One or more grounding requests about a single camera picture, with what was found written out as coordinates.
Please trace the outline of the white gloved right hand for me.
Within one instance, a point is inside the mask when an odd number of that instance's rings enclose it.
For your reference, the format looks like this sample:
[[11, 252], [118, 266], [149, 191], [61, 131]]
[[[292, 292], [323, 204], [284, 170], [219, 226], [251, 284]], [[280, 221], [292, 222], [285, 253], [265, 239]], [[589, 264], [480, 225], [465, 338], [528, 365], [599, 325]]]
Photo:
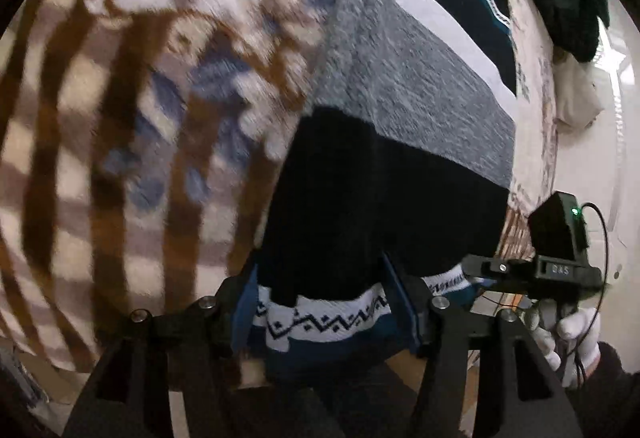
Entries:
[[559, 309], [545, 299], [524, 311], [523, 322], [554, 372], [564, 366], [561, 383], [577, 389], [597, 368], [601, 318], [594, 307]]

